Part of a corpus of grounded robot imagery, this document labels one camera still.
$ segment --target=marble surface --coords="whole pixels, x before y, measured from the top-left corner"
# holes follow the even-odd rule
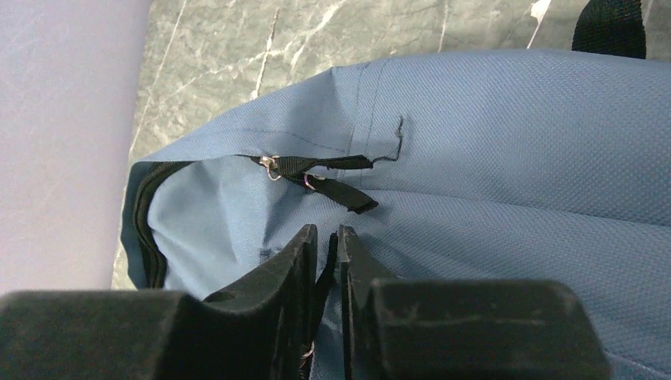
[[[587,0],[160,0],[129,162],[259,95],[390,55],[570,49]],[[671,0],[643,0],[648,58],[671,62]],[[132,288],[119,247],[112,287]]]

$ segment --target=zipper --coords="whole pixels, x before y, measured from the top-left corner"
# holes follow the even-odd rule
[[[135,205],[133,206],[133,227],[138,235],[148,287],[163,287],[167,268],[165,256],[158,250],[151,227],[147,222],[151,201],[158,187],[168,177],[191,163],[193,161],[156,162],[151,165],[138,186],[138,195],[135,197]]]

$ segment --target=blue fabric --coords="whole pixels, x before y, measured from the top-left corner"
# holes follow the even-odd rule
[[[482,51],[335,67],[234,108],[136,163],[122,240],[143,287],[132,200],[150,162],[199,161],[156,192],[165,287],[204,298],[318,226],[353,226],[399,276],[555,279],[580,296],[616,379],[671,378],[671,66]],[[380,203],[354,215],[235,154],[398,162],[326,175]],[[339,293],[313,378],[340,379]]]

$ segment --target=white vein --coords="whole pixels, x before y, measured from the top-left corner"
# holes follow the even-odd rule
[[[654,0],[650,0],[648,2],[648,6],[646,7],[646,12],[643,14],[643,26],[646,26],[648,23],[648,18],[650,18],[650,10],[652,10],[652,3]]]
[[[268,54],[272,48],[272,40],[275,37],[275,24],[277,23],[277,15],[279,14],[279,8],[275,9],[275,15],[273,16],[273,21],[271,22],[271,31],[268,33],[268,39],[266,40],[266,50],[263,52],[263,60],[261,61],[261,68],[259,69],[259,75],[256,77],[256,87],[252,91],[251,99],[256,99],[259,97],[259,90],[261,89],[261,81],[263,81],[263,73],[266,70],[266,61],[268,61]]]
[[[443,15],[442,15],[442,31],[441,31],[441,39],[440,42],[438,42],[438,52],[442,50],[442,41],[445,39],[445,30],[447,29],[447,19],[449,18],[449,4],[447,3],[447,0],[445,0],[445,8],[443,10]]]
[[[170,40],[168,41],[168,46],[165,47],[165,53],[163,53],[163,59],[161,59],[161,64],[158,65],[158,69],[156,70],[156,75],[154,76],[154,82],[151,84],[151,87],[149,88],[149,93],[147,94],[147,102],[145,103],[145,108],[142,110],[142,115],[140,116],[140,121],[138,123],[137,130],[135,131],[135,135],[133,136],[133,141],[131,142],[131,148],[130,148],[131,152],[135,148],[135,144],[138,141],[138,136],[140,136],[140,130],[142,129],[142,122],[145,119],[146,111],[149,108],[149,104],[152,101],[152,95],[154,93],[154,87],[156,87],[156,82],[158,81],[158,78],[161,76],[161,70],[163,70],[163,66],[165,65],[165,58],[168,57],[168,51],[170,51],[170,46],[172,45],[172,40],[174,40],[175,33],[177,32],[177,28],[180,26],[180,20],[182,19],[182,15],[184,14],[184,8],[186,8],[186,6],[187,6],[187,0],[184,0],[184,2],[182,2],[182,7],[180,9],[180,14],[177,16],[177,20],[175,21],[175,26],[172,28],[172,34],[170,35]]]
[[[534,17],[538,21],[538,25],[536,25],[536,29],[533,31],[533,34],[531,35],[531,40],[529,40],[529,44],[526,45],[527,49],[531,47],[533,40],[536,38],[536,34],[538,33],[538,29],[540,28],[540,23],[543,22],[543,18],[545,17],[545,14],[547,13],[551,2],[552,0],[538,0],[537,2],[534,2],[533,5],[531,6],[531,17]]]
[[[296,68],[296,63],[298,63],[298,59],[301,57],[301,54],[303,53],[303,50],[305,49],[305,46],[310,41],[310,39],[313,38],[313,36],[317,34],[321,29],[323,29],[324,26],[326,26],[326,24],[328,24],[328,22],[333,18],[333,15],[336,14],[336,12],[343,6],[345,2],[347,2],[347,0],[340,0],[337,3],[328,6],[326,11],[324,12],[324,15],[321,17],[320,23],[316,27],[308,30],[307,32],[302,33],[302,35],[305,36],[305,39],[303,40],[303,44],[301,45],[301,47],[294,53],[294,56],[291,58],[291,73],[294,72]]]

